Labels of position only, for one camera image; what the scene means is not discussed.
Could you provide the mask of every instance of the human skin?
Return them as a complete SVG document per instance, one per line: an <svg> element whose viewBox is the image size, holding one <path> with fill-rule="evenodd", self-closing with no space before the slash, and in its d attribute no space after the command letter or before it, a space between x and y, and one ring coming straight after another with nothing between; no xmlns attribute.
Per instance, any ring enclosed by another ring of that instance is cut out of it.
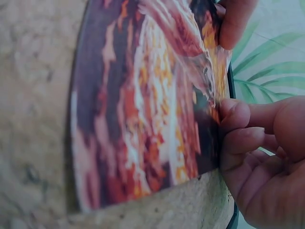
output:
<svg viewBox="0 0 305 229"><path fill-rule="evenodd" d="M221 172L246 221L259 229L304 229L305 96L273 104L226 99L221 116Z"/></svg>
<svg viewBox="0 0 305 229"><path fill-rule="evenodd" d="M240 40L258 0L220 0L216 4L218 13L223 16L219 43L227 50Z"/></svg>

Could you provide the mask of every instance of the black frame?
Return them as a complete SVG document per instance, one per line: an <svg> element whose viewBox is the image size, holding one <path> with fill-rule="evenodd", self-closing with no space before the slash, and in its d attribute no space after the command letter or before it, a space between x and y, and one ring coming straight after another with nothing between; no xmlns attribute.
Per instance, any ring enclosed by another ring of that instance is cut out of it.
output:
<svg viewBox="0 0 305 229"><path fill-rule="evenodd" d="M231 64L229 65L227 77L228 77L230 98L236 99L234 79L233 79L233 71L232 71ZM239 217L239 210L238 210L238 207L237 207L236 203L234 203L234 213L233 213L233 216L232 216L232 218L229 222L229 225L227 226L226 229L237 229L237 227L238 227L238 217Z"/></svg>

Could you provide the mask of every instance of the cork surface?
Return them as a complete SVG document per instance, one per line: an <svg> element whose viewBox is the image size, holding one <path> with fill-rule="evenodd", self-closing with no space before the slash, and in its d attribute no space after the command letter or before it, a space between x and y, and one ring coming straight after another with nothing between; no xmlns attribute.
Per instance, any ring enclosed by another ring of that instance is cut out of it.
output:
<svg viewBox="0 0 305 229"><path fill-rule="evenodd" d="M66 217L73 196L65 169L68 98L85 6L86 0L0 0L0 228L225 228L233 201L217 171Z"/></svg>

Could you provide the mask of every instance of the green leaf print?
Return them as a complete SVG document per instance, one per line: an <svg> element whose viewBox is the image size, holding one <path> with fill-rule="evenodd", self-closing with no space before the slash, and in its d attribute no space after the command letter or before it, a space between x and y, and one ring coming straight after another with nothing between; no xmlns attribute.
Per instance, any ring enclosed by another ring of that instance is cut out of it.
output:
<svg viewBox="0 0 305 229"><path fill-rule="evenodd" d="M257 103L255 96L253 95L251 89L249 88L249 86L247 84L244 84L244 83L240 84L240 90L243 94L244 99L247 102L252 103L252 104Z"/></svg>
<svg viewBox="0 0 305 229"><path fill-rule="evenodd" d="M232 63L234 63L234 61L236 61L236 59L240 56L242 51L245 49L245 47L247 46L249 40L251 39L251 37L258 25L259 25L259 21L256 21L256 22L251 23L249 26L247 26L243 37L241 38L241 40L238 42L238 44L236 45L236 47L233 50L232 59L231 59Z"/></svg>
<svg viewBox="0 0 305 229"><path fill-rule="evenodd" d="M280 86L280 87L293 87L305 90L305 77L302 76L286 76L271 80L261 84L261 86Z"/></svg>
<svg viewBox="0 0 305 229"><path fill-rule="evenodd" d="M263 90L261 90L261 92L262 92L262 95L263 95L263 97L264 97L264 99L267 103L273 103L274 102L274 100L271 98L271 96L267 92L265 92Z"/></svg>
<svg viewBox="0 0 305 229"><path fill-rule="evenodd" d="M305 0L300 0L300 5L303 13L305 14Z"/></svg>
<svg viewBox="0 0 305 229"><path fill-rule="evenodd" d="M239 72L265 60L272 54L283 49L284 47L286 47L287 45L302 36L303 35L300 33L288 32L266 41L265 43L257 47L254 51L252 51L248 56L246 56L244 61L242 61L234 69L233 74L236 75Z"/></svg>
<svg viewBox="0 0 305 229"><path fill-rule="evenodd" d="M247 81L251 82L263 76L275 75L275 74L298 74L305 73L305 62L282 62L273 64L255 75L251 76Z"/></svg>
<svg viewBox="0 0 305 229"><path fill-rule="evenodd" d="M275 93L275 94L279 98L279 100L287 99L287 98L290 98L292 96L296 96L296 94L292 94L292 93Z"/></svg>

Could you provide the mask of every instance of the printed picture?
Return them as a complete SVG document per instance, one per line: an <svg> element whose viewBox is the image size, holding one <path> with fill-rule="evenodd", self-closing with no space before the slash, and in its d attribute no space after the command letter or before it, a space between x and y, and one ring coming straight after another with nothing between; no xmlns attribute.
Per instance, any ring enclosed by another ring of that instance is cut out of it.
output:
<svg viewBox="0 0 305 229"><path fill-rule="evenodd" d="M78 40L71 135L83 212L218 166L231 53L211 0L90 0Z"/></svg>

